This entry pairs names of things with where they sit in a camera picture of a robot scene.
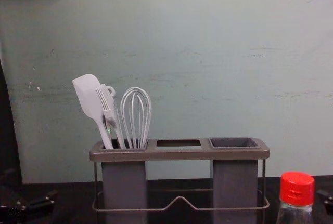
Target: painted wall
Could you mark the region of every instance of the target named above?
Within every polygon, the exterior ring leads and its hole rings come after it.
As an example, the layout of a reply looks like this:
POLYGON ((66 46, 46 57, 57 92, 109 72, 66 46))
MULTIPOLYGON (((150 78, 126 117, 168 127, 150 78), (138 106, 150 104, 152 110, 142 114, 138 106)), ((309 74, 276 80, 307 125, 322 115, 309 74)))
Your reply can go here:
POLYGON ((93 179, 85 73, 147 90, 151 138, 258 137, 269 176, 333 174, 333 0, 0 0, 0 39, 26 183, 93 179))

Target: kitchen utensil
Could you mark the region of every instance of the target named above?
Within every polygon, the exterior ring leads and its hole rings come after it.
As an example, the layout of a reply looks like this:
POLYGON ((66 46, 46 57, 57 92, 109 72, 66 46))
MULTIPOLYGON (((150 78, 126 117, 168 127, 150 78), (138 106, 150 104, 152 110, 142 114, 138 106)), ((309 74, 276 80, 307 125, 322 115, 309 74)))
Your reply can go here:
POLYGON ((129 88, 121 99, 120 111, 130 148, 142 149, 147 142, 151 120, 151 100, 148 93, 139 87, 129 88), (126 121, 126 111, 130 120, 130 131, 126 121))
POLYGON ((113 149, 111 139, 104 124, 103 107, 96 89, 100 86, 98 79, 92 74, 85 74, 73 80, 83 112, 92 118, 99 129, 106 149, 113 149))
POLYGON ((111 86, 106 87, 104 84, 102 84, 96 89, 96 91, 98 93, 100 101, 102 102, 103 114, 107 124, 110 124, 113 127, 120 148, 126 149, 124 138, 121 132, 119 118, 117 115, 116 105, 114 104, 114 99, 112 96, 114 89, 111 86))

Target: gray container compartment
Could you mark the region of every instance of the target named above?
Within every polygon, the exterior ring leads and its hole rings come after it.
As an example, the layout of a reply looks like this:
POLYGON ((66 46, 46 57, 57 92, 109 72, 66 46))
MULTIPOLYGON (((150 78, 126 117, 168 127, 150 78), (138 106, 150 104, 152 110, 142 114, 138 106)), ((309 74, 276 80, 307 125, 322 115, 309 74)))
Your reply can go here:
MULTIPOLYGON (((262 207, 257 207, 258 160, 265 164, 269 155, 270 150, 264 142, 248 137, 149 140, 146 148, 141 150, 106 150, 99 142, 91 149, 90 159, 95 165, 102 163, 106 209, 95 210, 106 213, 106 224, 147 224, 148 211, 165 211, 168 208, 147 209, 145 161, 211 160, 213 207, 197 208, 190 202, 187 204, 196 211, 211 211, 214 224, 256 224, 255 210, 264 213, 269 205, 264 206, 263 190, 262 207)), ((187 201, 181 196, 176 199, 179 200, 187 201)))

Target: white spatula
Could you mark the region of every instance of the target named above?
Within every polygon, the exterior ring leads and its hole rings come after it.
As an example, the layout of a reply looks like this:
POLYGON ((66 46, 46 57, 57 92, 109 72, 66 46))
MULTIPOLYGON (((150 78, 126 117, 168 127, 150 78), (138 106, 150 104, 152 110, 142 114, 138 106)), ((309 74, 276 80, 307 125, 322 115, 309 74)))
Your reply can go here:
POLYGON ((100 82, 94 75, 85 74, 74 79, 73 85, 83 112, 96 122, 105 148, 113 149, 103 122, 103 107, 96 92, 96 89, 100 86, 100 82))

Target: white whisk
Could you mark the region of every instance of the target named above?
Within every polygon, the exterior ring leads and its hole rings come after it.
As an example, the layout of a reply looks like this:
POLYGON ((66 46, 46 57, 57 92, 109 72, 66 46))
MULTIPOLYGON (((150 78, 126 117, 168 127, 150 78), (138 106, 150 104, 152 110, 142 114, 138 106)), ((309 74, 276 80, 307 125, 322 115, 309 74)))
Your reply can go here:
POLYGON ((128 89, 121 99, 120 112, 129 148, 142 149, 147 142, 151 119, 151 101, 148 93, 139 87, 128 89), (130 131, 126 121, 126 111, 130 120, 130 131))

